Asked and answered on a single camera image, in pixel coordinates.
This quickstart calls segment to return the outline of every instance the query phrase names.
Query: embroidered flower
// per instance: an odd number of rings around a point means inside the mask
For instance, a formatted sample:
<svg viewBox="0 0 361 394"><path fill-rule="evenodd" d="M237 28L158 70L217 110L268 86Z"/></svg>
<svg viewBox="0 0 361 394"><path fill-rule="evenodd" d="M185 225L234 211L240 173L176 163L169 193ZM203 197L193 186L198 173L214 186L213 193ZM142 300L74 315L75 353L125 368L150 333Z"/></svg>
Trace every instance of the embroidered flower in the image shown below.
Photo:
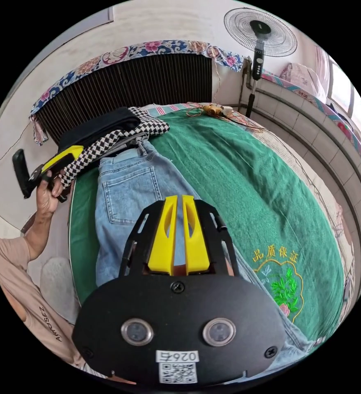
<svg viewBox="0 0 361 394"><path fill-rule="evenodd" d="M121 61L128 52L128 47L125 46L123 48L119 48L114 50L113 52L107 52L103 54L103 63L105 64L114 64Z"/></svg>
<svg viewBox="0 0 361 394"><path fill-rule="evenodd" d="M261 273L264 275L264 279L261 281L262 284L266 284L269 283L270 280L268 278L268 274L271 272L271 267L268 265L264 268L263 271L261 271Z"/></svg>
<svg viewBox="0 0 361 394"><path fill-rule="evenodd" d="M90 73L93 71L94 67L97 65L97 63L100 61L101 56L96 56L93 59L88 60L84 64L80 65L77 68L77 71L75 72L75 75L83 75Z"/></svg>
<svg viewBox="0 0 361 394"><path fill-rule="evenodd" d="M282 304L279 306L282 312L286 315L286 317L290 314L290 310L286 304Z"/></svg>
<svg viewBox="0 0 361 394"><path fill-rule="evenodd" d="M50 88L41 96L41 101L45 101L49 98Z"/></svg>
<svg viewBox="0 0 361 394"><path fill-rule="evenodd" d="M233 57L233 56L229 56L229 57L226 59L226 61L227 61L227 64L228 64L230 67L232 67L232 66L237 62L236 58Z"/></svg>
<svg viewBox="0 0 361 394"><path fill-rule="evenodd" d="M190 41L189 45L190 49L198 54L204 52L208 47L208 44L202 41Z"/></svg>
<svg viewBox="0 0 361 394"><path fill-rule="evenodd" d="M338 127L341 129L346 138L351 140L352 136L350 135L350 130L342 122L338 122Z"/></svg>
<svg viewBox="0 0 361 394"><path fill-rule="evenodd" d="M150 41L145 43L145 49L148 52L156 52L159 49L159 46L161 46L162 42L161 41Z"/></svg>

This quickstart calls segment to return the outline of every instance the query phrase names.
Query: fan control panel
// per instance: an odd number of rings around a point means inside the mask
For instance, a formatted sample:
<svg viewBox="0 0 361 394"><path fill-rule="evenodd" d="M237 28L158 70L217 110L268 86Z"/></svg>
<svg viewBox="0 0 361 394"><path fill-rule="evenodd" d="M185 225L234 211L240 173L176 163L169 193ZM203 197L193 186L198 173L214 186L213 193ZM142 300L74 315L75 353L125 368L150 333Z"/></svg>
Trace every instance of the fan control panel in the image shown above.
<svg viewBox="0 0 361 394"><path fill-rule="evenodd" d="M264 52L257 46L254 49L252 77L255 81L261 78L263 72Z"/></svg>

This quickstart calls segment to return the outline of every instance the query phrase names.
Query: white wall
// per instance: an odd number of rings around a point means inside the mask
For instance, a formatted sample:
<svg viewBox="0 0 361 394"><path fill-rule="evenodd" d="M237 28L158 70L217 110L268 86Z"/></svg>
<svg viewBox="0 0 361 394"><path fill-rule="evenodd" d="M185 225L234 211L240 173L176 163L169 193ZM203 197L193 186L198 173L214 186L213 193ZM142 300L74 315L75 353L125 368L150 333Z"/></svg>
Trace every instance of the white wall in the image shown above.
<svg viewBox="0 0 361 394"><path fill-rule="evenodd" d="M182 7L176 0L132 0L114 7L114 22L92 29L67 42L41 64L21 83L11 97L0 118L0 158L24 132L21 140L0 161L0 214L21 229L34 213L34 196L22 198L12 169L11 157L20 147L25 149L27 165L33 171L56 153L56 147L47 141L36 146L28 116L32 105L53 83L85 61L116 48L144 41L186 39L206 41L244 56L253 53L239 45L225 29L223 19L232 8L245 7L233 0L184 0ZM280 73L289 62L303 62L308 53L300 39L302 33L290 27L299 41L296 52L283 58L267 57L264 67ZM217 100L238 102L240 76L224 75Z"/></svg>
<svg viewBox="0 0 361 394"><path fill-rule="evenodd" d="M17 238L21 236L20 230L7 223L0 216L0 238Z"/></svg>

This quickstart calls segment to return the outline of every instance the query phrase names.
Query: denim back pocket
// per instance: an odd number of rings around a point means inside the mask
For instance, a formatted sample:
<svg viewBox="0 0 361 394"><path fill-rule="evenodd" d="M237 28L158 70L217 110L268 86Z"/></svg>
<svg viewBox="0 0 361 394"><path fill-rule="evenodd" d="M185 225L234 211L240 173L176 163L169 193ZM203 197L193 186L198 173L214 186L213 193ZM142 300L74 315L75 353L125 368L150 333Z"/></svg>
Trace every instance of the denim back pocket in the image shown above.
<svg viewBox="0 0 361 394"><path fill-rule="evenodd" d="M154 167L103 182L110 223L135 224L144 208L161 199Z"/></svg>

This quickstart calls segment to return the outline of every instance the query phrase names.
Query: jeans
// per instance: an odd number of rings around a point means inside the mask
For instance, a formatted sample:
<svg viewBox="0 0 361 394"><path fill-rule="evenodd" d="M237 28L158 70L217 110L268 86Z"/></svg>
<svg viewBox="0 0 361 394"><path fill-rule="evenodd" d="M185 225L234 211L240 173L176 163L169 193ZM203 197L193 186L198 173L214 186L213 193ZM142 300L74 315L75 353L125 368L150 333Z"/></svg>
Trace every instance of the jeans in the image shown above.
<svg viewBox="0 0 361 394"><path fill-rule="evenodd" d="M172 195L192 195L199 198L170 160L161 156L148 142L129 149L114 158L100 162L96 201L96 232L100 251L96 263L96 283L100 286L119 275L123 249L142 210L157 200ZM178 198L176 249L174 264L185 263L182 200ZM242 277L271 295L256 274L235 249ZM292 324L277 306L286 330L286 343L271 366L255 379L283 369L308 354L313 342Z"/></svg>

